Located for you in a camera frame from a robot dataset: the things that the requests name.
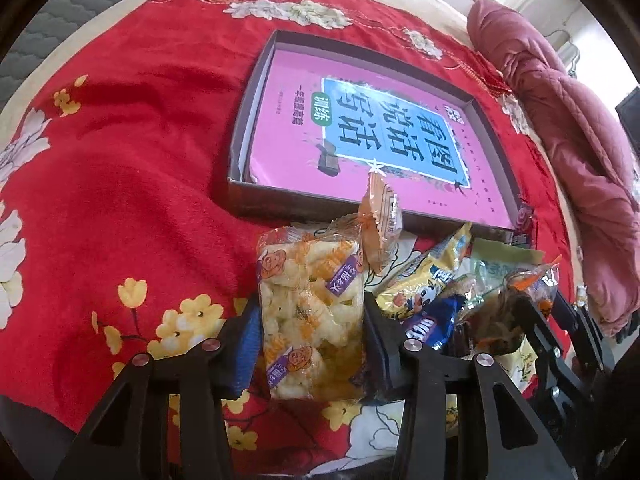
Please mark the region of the blue Oreo snack packet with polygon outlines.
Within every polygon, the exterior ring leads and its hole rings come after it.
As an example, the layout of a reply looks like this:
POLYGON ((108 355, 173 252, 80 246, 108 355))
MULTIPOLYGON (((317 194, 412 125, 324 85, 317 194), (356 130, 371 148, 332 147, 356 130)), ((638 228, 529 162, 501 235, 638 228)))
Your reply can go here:
POLYGON ((465 296, 437 298, 423 311, 402 322, 402 330, 408 339, 416 339, 440 351, 454 332, 458 313, 465 304, 465 296))

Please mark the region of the orange snack packet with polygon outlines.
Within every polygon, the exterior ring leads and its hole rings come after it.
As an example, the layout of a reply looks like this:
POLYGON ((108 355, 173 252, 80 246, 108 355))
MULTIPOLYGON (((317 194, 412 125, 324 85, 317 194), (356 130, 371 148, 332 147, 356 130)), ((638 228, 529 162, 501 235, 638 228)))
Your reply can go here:
POLYGON ((378 173, 370 171, 358 208, 362 247, 369 268, 381 274, 404 226, 399 198, 378 173))

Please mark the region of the clear rice cracker snack pack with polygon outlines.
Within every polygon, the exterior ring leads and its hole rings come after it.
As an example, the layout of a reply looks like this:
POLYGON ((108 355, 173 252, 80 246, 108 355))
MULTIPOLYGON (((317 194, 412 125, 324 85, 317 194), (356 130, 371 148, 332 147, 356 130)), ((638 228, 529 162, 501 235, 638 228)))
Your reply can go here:
POLYGON ((257 245, 262 355, 271 396, 333 402, 363 396, 363 258, 355 234, 292 226, 257 245))

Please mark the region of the pale green snack bag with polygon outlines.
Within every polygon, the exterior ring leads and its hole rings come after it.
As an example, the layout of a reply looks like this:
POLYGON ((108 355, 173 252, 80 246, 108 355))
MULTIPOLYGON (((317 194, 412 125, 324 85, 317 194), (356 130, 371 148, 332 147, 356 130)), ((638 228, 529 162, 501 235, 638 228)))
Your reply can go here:
POLYGON ((477 237, 473 240, 471 249, 471 271, 487 288, 494 288, 513 272, 532 270, 539 266, 544 262, 545 255, 537 249, 477 237))

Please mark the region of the yellow Alpenliebe candy bag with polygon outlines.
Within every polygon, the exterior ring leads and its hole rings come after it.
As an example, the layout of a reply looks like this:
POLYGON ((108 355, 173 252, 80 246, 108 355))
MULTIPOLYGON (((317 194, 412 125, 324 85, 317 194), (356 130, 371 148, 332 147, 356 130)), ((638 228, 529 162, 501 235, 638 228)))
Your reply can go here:
POLYGON ((472 240, 472 223, 466 222, 417 263, 411 263, 396 281, 376 296, 382 313, 404 320, 422 312, 454 279, 472 240))

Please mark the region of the red floral blanket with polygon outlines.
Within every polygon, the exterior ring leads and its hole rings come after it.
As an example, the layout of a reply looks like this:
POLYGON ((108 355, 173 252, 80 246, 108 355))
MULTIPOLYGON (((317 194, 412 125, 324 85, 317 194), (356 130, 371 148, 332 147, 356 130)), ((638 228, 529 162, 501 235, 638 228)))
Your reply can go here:
POLYGON ((498 102, 506 84, 430 21, 381 0, 142 0, 40 82, 1 155, 1 430, 49 479, 124 365, 216 334, 256 287, 266 220, 228 209, 229 145, 278 29, 358 44, 488 109, 535 209, 534 239, 575 291, 544 153, 498 102))

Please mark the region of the pink quilted duvet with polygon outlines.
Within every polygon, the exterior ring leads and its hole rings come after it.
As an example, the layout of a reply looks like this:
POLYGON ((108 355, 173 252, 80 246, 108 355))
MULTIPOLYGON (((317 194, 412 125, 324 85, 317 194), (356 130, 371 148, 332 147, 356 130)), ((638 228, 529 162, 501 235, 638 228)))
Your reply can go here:
POLYGON ((587 292, 602 330, 613 336, 639 309, 639 203, 626 133, 518 12, 477 0, 468 34, 503 74, 544 144, 577 221, 587 292))

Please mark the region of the grey shallow cardboard box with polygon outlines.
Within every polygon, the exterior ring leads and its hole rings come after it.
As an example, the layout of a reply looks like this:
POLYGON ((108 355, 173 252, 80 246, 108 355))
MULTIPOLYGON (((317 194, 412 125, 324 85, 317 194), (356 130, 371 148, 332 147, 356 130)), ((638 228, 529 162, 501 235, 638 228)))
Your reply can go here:
POLYGON ((480 102, 366 48, 274 32, 233 128, 229 200, 239 214, 329 221, 356 210, 370 176, 397 194, 413 233, 507 243, 520 190, 480 102))

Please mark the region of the pink and blue book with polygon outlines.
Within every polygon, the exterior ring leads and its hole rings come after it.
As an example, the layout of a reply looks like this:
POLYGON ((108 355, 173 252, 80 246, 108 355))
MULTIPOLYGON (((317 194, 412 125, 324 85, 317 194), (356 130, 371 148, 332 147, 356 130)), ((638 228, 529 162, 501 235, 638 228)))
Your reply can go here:
POLYGON ((309 53, 273 53, 254 122, 250 182, 360 200, 370 171, 405 212, 510 230, 511 192, 468 101, 309 53))

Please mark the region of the grey quilted headboard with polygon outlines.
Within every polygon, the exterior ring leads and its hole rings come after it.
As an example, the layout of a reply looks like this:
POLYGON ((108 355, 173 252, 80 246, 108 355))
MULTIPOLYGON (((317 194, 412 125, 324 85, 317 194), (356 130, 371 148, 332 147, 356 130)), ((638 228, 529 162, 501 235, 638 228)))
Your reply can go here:
POLYGON ((48 0, 1 61, 1 104, 73 32, 122 0, 48 0))

